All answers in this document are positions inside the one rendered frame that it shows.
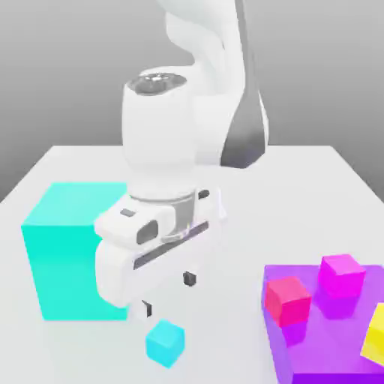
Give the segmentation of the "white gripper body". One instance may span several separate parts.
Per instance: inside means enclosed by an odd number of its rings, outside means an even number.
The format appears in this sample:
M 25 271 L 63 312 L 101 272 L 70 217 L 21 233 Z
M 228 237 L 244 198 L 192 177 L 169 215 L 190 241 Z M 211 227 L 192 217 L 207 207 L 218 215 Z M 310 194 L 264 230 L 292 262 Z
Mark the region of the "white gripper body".
M 95 253 L 95 277 L 100 297 L 125 308 L 174 275 L 198 268 L 213 254 L 225 217 L 201 223 L 181 241 L 162 244 L 142 255 L 103 240 Z

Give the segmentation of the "small cyan cube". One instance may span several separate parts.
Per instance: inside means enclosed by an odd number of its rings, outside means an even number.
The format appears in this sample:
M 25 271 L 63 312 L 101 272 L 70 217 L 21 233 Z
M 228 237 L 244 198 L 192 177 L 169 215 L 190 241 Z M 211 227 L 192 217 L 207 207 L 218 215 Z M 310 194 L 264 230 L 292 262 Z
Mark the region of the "small cyan cube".
M 185 330 L 161 319 L 145 337 L 145 352 L 165 368 L 171 368 L 185 350 Z

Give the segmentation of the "small red cube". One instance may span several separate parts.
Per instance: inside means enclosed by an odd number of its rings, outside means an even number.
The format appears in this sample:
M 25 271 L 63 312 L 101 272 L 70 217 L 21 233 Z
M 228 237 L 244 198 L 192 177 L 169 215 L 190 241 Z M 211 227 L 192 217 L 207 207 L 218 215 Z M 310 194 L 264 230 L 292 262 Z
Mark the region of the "small red cube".
M 281 328 L 308 320 L 312 295 L 294 276 L 266 283 L 265 309 Z

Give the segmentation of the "small magenta cube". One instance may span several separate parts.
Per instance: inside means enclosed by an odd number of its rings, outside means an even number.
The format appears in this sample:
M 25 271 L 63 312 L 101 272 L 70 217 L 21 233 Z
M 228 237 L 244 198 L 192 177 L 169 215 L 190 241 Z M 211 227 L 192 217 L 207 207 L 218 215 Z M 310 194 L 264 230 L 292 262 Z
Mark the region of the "small magenta cube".
M 323 256 L 318 274 L 319 285 L 333 299 L 360 296 L 366 269 L 350 254 Z

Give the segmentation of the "small yellow cube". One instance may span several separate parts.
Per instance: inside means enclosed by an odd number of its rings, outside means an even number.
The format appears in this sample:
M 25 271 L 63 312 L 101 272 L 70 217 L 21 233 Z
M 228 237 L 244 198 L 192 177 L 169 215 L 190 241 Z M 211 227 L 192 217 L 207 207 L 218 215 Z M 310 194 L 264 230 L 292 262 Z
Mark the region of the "small yellow cube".
M 384 302 L 373 312 L 360 355 L 384 367 Z

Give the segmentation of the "large teal box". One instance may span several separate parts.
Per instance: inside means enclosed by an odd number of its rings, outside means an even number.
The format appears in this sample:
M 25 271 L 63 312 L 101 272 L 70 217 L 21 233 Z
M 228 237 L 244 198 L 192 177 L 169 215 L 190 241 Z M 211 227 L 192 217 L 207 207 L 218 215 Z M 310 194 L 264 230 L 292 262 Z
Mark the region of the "large teal box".
M 55 182 L 21 226 L 44 320 L 126 320 L 128 311 L 104 301 L 95 280 L 101 238 L 97 217 L 126 192 L 121 182 Z

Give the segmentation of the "large purple box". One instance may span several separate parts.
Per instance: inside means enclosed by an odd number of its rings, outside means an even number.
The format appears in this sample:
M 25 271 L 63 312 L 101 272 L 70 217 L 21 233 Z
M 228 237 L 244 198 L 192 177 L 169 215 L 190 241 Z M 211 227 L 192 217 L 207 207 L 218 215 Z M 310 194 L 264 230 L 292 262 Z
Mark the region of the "large purple box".
M 384 268 L 365 269 L 358 298 L 332 300 L 318 285 L 318 266 L 265 266 L 265 282 L 296 276 L 313 299 L 308 320 L 284 328 L 263 312 L 278 384 L 384 384 L 384 366 L 360 355 L 374 310 L 384 302 Z

